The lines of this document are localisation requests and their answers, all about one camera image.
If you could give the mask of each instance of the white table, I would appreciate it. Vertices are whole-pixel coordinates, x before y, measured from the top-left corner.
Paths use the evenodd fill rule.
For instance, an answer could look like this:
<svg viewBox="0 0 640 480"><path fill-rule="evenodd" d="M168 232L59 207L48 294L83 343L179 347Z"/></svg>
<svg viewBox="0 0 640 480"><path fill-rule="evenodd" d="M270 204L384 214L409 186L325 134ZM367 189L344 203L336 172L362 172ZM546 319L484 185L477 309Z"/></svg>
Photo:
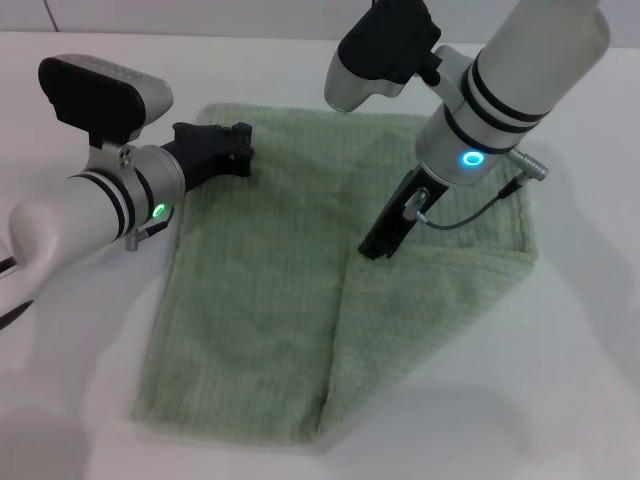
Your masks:
<svg viewBox="0 0 640 480"><path fill-rule="evenodd" d="M175 105L138 144L212 102L327 109L334 42L0 34L0 238L21 198L80 171L86 133L57 122L39 62L89 53L165 79ZM478 45L459 45L474 54ZM524 142L530 278L358 416L305 450L160 438L128 420L170 234L58 276L0 332L0 478L636 479L640 477L640 51L614 50ZM414 80L361 111L430 114Z"/></svg>

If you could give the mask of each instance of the led indicator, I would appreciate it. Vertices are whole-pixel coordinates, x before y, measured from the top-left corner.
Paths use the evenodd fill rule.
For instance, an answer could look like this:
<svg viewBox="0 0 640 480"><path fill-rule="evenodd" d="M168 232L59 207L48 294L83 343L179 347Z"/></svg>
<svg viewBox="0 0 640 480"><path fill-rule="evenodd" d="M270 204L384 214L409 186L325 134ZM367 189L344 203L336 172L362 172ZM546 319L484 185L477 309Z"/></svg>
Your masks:
<svg viewBox="0 0 640 480"><path fill-rule="evenodd" d="M153 211L153 218L156 218L162 215L162 212L164 212L165 208L166 207L164 206L164 203L161 203L160 205L158 205L156 209Z"/></svg>
<svg viewBox="0 0 640 480"><path fill-rule="evenodd" d="M484 162L484 153L482 152L466 152L462 155L462 163L467 167L477 167Z"/></svg>

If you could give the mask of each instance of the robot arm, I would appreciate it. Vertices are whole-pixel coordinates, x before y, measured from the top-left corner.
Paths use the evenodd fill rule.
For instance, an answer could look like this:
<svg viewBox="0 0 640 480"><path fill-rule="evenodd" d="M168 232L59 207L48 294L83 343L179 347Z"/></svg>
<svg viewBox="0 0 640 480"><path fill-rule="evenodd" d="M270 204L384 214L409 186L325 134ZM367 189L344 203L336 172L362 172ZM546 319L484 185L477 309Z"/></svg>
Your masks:
<svg viewBox="0 0 640 480"><path fill-rule="evenodd" d="M325 99L341 112L375 93L396 97L414 75L443 101L418 135L418 166L360 246L371 259L393 255L416 222L434 226L424 214L446 190L476 184L503 157L523 175L495 201L542 180L546 167L517 147L602 58L609 29L597 0L521 0L475 59L432 52L439 38L422 0L380 0L329 67Z"/></svg>
<svg viewBox="0 0 640 480"><path fill-rule="evenodd" d="M121 238L135 251L166 228L187 192L216 175L251 173L252 130L243 123L177 123L162 147L128 144L173 103L159 78L88 55L47 58L38 76L58 120L89 134L89 160L83 172L11 212L13 253L0 244L0 329L61 268Z"/></svg>

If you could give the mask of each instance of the green towel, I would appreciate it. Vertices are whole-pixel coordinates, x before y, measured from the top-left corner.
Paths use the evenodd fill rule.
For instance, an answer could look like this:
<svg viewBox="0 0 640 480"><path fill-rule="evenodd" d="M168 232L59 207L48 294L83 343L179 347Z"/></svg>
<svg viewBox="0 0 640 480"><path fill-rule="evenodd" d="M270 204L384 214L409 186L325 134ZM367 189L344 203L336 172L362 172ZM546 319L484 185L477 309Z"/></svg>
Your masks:
<svg viewBox="0 0 640 480"><path fill-rule="evenodd" d="M532 268L524 189L458 230L416 226L391 259L357 252L416 165L424 118L225 104L200 120L253 125L256 155L249 179L187 195L134 412L162 431L310 443ZM514 173L505 160L450 190L430 219L467 217Z"/></svg>

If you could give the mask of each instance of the green led light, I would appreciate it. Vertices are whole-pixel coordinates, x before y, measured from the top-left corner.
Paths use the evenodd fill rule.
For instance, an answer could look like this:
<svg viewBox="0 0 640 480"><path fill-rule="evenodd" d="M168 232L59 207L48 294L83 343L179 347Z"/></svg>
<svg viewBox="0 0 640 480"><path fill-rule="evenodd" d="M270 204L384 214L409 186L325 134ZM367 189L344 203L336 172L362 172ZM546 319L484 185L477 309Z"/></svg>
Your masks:
<svg viewBox="0 0 640 480"><path fill-rule="evenodd" d="M165 208L166 207L164 206L164 203L161 203L160 205L158 205L156 209L153 211L153 218L157 218L160 215L162 215L162 212L164 212Z"/></svg>

